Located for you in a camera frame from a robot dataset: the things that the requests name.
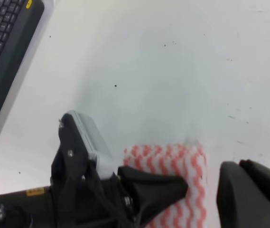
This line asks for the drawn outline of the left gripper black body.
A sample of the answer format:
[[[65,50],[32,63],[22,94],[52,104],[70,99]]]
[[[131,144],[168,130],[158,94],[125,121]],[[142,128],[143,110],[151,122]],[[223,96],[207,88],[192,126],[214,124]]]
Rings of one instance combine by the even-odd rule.
[[[125,177],[52,179],[51,228],[144,228],[149,223],[145,187]]]

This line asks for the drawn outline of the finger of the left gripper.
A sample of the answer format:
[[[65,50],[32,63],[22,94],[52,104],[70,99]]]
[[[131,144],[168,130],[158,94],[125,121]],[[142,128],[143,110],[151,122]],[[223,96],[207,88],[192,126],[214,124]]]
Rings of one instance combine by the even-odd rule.
[[[118,168],[122,197],[134,223],[149,223],[169,206],[185,198],[188,184],[179,176],[152,174],[129,166]]]

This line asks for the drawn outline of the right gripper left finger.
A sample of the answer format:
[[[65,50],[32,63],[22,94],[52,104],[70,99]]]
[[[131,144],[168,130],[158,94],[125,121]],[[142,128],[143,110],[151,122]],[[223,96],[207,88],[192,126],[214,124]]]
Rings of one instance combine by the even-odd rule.
[[[239,163],[221,164],[216,203],[223,228],[270,228],[270,200]]]

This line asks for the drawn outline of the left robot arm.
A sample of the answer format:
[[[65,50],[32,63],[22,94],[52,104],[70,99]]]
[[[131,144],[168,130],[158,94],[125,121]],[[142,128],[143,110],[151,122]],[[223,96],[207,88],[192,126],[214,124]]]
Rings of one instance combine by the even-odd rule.
[[[179,176],[123,166],[101,180],[89,167],[84,177],[55,180],[43,193],[0,195],[0,228],[143,228],[187,189]]]

